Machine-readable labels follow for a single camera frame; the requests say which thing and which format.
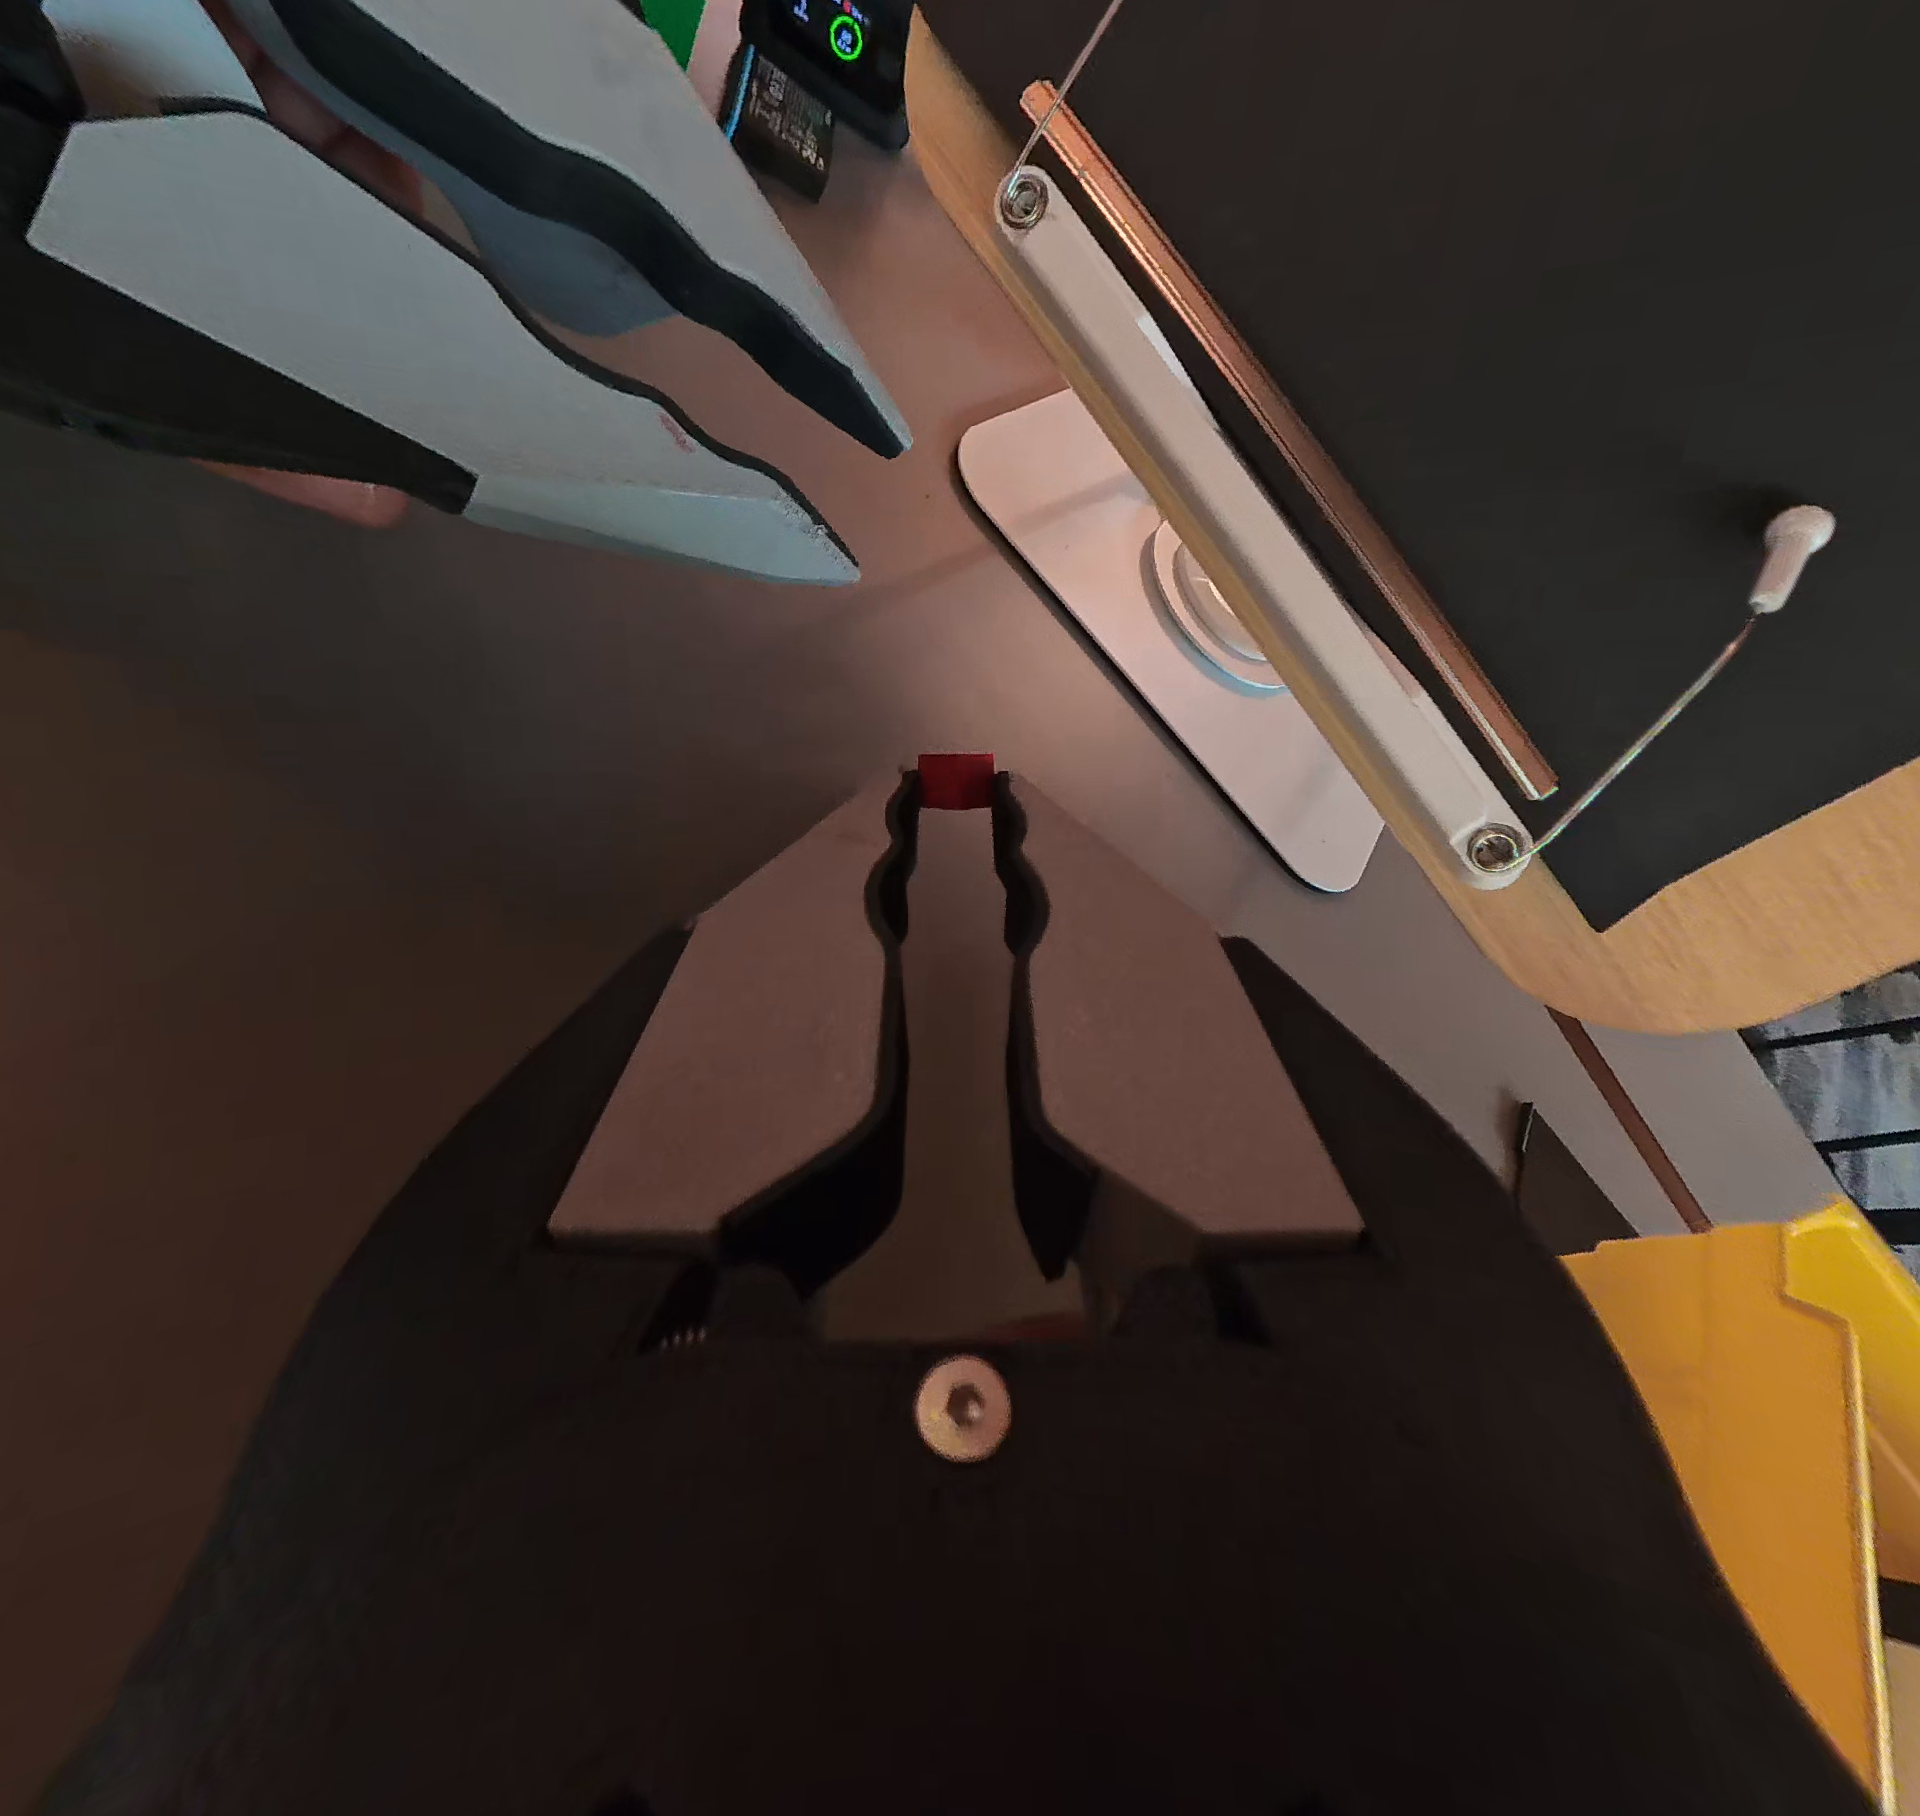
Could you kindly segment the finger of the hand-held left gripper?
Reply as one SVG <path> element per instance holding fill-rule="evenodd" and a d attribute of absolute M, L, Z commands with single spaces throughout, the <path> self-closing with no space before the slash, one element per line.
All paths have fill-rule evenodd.
<path fill-rule="evenodd" d="M 625 0 L 227 0 L 329 114 L 409 159 L 483 267 L 585 341 L 727 335 L 812 414 L 915 437 L 670 45 Z"/>
<path fill-rule="evenodd" d="M 551 341 L 466 250 L 244 108 L 68 125 L 28 244 L 471 477 L 483 528 L 852 585 L 790 477 Z"/>

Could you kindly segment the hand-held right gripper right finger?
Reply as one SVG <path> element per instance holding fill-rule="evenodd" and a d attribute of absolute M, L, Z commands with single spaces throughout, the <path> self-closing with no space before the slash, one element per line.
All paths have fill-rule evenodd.
<path fill-rule="evenodd" d="M 1221 931 L 1028 777 L 994 777 L 1017 1226 L 1057 1283 L 1341 1254 L 1363 1214 Z"/>

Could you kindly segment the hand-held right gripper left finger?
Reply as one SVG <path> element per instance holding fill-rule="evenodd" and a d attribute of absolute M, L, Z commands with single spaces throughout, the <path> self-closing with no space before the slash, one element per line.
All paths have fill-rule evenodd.
<path fill-rule="evenodd" d="M 801 1300 L 903 1197 L 903 897 L 920 777 L 835 806 L 710 902 L 545 1220 L 562 1249 L 767 1266 Z"/>

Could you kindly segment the person's left hand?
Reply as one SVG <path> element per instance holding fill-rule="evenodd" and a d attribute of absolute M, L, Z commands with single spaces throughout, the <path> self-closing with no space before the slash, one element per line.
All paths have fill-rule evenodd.
<path fill-rule="evenodd" d="M 347 482 L 347 477 L 290 477 L 290 471 L 267 471 L 267 465 L 227 465 L 227 460 L 193 460 L 199 471 L 239 482 L 250 494 L 267 494 L 278 505 L 301 505 L 318 516 L 335 516 L 347 528 L 398 528 L 409 511 L 403 488 L 386 482 Z"/>

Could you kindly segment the black power bank with display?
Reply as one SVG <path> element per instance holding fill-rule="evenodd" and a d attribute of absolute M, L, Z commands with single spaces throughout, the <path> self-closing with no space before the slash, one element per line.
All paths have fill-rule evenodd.
<path fill-rule="evenodd" d="M 767 182 L 824 199 L 835 142 L 909 148 L 903 51 L 915 0 L 738 0 L 721 136 Z"/>

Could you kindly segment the white round disc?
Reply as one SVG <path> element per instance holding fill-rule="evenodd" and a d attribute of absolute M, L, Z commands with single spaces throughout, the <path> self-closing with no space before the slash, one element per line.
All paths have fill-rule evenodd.
<path fill-rule="evenodd" d="M 1227 596 L 1199 568 L 1187 539 L 1176 539 L 1170 522 L 1159 522 L 1153 539 L 1142 545 L 1142 585 L 1147 585 L 1147 602 L 1159 607 L 1164 630 L 1187 647 L 1187 658 L 1204 675 L 1216 675 L 1221 687 L 1250 692 L 1250 698 L 1284 692 L 1284 675 L 1272 670 L 1272 658 L 1261 653 L 1250 624 L 1227 607 Z"/>

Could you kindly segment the yellow plastic bin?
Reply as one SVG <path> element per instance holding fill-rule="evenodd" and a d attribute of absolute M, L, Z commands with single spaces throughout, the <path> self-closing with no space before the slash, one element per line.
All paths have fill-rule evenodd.
<path fill-rule="evenodd" d="M 1920 1288 L 1858 1203 L 1568 1254 L 1750 1629 L 1914 1810 Z"/>

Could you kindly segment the copper strip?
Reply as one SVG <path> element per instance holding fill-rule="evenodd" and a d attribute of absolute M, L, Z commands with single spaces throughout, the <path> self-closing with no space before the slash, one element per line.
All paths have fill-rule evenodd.
<path fill-rule="evenodd" d="M 1392 619 L 1409 630 L 1409 641 L 1443 675 L 1449 698 L 1466 709 L 1466 721 L 1483 732 L 1483 743 L 1500 755 L 1500 772 L 1528 800 L 1551 800 L 1556 772 L 1551 772 L 1545 749 L 1534 749 L 1517 709 L 1494 692 L 1488 670 L 1471 658 L 1471 647 L 1454 636 L 1454 624 L 1443 619 L 1431 590 L 1414 579 L 1403 550 L 1386 539 L 1386 528 L 1369 516 L 1358 488 L 1335 471 L 1324 443 L 1289 409 L 1289 397 L 1278 392 L 1267 363 L 1250 352 L 1238 323 L 1199 284 L 1187 255 L 1170 244 L 1170 233 L 1147 216 L 1136 187 L 1119 176 L 1119 165 L 1091 142 L 1091 131 L 1068 108 L 1062 85 L 1028 79 L 1022 85 L 1022 119 L 1028 119 L 1034 142 L 1051 148 L 1068 165 L 1068 176 L 1096 204 L 1096 216 L 1113 227 L 1125 255 L 1147 272 L 1147 284 L 1164 295 L 1164 306 L 1182 318 L 1182 329 L 1204 346 L 1216 375 L 1233 386 L 1244 414 L 1284 454 L 1295 482 L 1312 494 L 1318 516 L 1358 556 L 1358 568 L 1369 573 L 1369 585 L 1380 590 Z"/>

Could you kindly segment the black panel with wooden rim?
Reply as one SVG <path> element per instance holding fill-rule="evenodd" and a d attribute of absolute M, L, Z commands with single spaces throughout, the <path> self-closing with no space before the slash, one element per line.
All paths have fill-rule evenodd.
<path fill-rule="evenodd" d="M 1914 0 L 920 0 L 937 199 L 1057 358 L 994 187 L 1034 165 L 1068 193 L 1528 829 L 1534 868 L 1494 897 L 1392 834 L 1562 1016 L 1716 1033 L 1914 965 L 1914 23 Z M 1034 142 L 1028 79 L 1062 85 L 1403 550 L 1551 800 L 1500 772 Z"/>

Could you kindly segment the white metal bracket bar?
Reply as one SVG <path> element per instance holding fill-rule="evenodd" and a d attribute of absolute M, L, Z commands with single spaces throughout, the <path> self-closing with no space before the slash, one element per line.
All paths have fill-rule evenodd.
<path fill-rule="evenodd" d="M 1414 692 L 1409 670 L 1397 670 L 1358 607 L 1329 585 L 1210 403 L 1147 341 L 1136 289 L 1045 170 L 1005 170 L 994 187 L 994 244 L 1079 397 L 1102 431 L 1119 437 L 1125 465 L 1199 550 L 1335 760 L 1392 829 L 1414 834 L 1426 868 L 1454 874 L 1454 885 L 1477 897 L 1511 891 L 1534 868 L 1528 829 L 1437 704 Z"/>

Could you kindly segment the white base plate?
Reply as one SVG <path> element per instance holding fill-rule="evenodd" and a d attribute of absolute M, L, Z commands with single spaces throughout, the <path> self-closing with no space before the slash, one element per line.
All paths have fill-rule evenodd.
<path fill-rule="evenodd" d="M 1142 545 L 1164 511 L 1125 471 L 1091 409 L 1057 392 L 977 420 L 954 448 L 954 471 L 983 522 L 1255 840 L 1307 891 L 1346 897 L 1380 846 L 1380 812 L 1295 692 L 1233 692 L 1164 630 L 1142 585 Z"/>

